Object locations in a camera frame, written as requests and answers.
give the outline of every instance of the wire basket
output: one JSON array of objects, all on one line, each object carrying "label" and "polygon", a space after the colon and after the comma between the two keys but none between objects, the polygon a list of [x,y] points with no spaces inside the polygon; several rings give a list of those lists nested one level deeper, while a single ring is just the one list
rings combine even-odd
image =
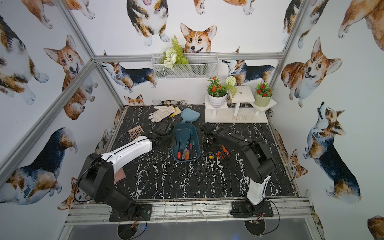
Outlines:
[{"label": "wire basket", "polygon": [[173,69],[163,64],[163,53],[152,54],[152,68],[157,79],[210,78],[217,76],[218,53],[186,53],[188,65],[173,65]]}]

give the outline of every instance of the work glove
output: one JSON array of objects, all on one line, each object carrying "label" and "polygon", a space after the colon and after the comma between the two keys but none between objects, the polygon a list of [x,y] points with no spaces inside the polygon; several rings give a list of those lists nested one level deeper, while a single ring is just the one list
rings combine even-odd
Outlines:
[{"label": "work glove", "polygon": [[161,120],[163,120],[163,118],[166,118],[171,113],[175,112],[175,108],[173,106],[154,106],[153,108],[156,108],[158,110],[154,113],[149,114],[149,119],[151,119],[152,122],[160,122]]}]

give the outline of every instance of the blue plastic tray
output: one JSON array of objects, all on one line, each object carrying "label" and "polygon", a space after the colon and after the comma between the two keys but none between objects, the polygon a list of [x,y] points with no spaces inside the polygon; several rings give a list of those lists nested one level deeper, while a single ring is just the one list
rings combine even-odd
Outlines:
[{"label": "blue plastic tray", "polygon": [[[176,137],[177,145],[172,147],[173,159],[176,162],[190,162],[190,161],[195,161],[195,160],[199,159],[199,157],[200,157],[200,144],[199,144],[199,138],[197,137],[196,127],[192,123],[188,123],[188,122],[178,123],[175,125],[175,131],[174,132],[176,134],[175,137]],[[177,159],[177,151],[179,150],[179,140],[181,140],[181,148],[184,151],[190,134],[192,134],[193,139],[195,141],[195,149],[196,149],[196,155],[197,156],[196,156],[196,158],[189,159],[189,160],[178,160]]]}]

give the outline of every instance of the blue dustpan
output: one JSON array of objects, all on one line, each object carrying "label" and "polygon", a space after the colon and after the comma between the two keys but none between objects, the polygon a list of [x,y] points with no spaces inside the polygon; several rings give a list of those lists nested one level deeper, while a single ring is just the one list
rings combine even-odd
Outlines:
[{"label": "blue dustpan", "polygon": [[184,122],[194,122],[194,121],[196,121],[197,119],[199,119],[199,117],[200,117],[200,113],[198,113],[198,112],[196,112],[196,111],[193,111],[192,109],[185,108],[185,109],[181,112],[181,117],[183,118],[183,120],[182,120],[180,123],[184,123]]}]

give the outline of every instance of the white plant stand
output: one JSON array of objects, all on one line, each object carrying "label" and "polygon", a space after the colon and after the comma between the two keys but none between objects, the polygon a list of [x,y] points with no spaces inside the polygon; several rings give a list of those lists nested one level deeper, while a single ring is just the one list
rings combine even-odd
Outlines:
[{"label": "white plant stand", "polygon": [[[232,103],[236,103],[234,108],[229,108],[224,104],[221,108],[213,108],[205,96],[205,122],[211,123],[268,123],[265,111],[277,104],[271,99],[266,107],[257,106],[255,98],[249,86],[236,86],[237,93],[234,97],[230,94]],[[249,103],[252,108],[241,108],[241,103]]]}]

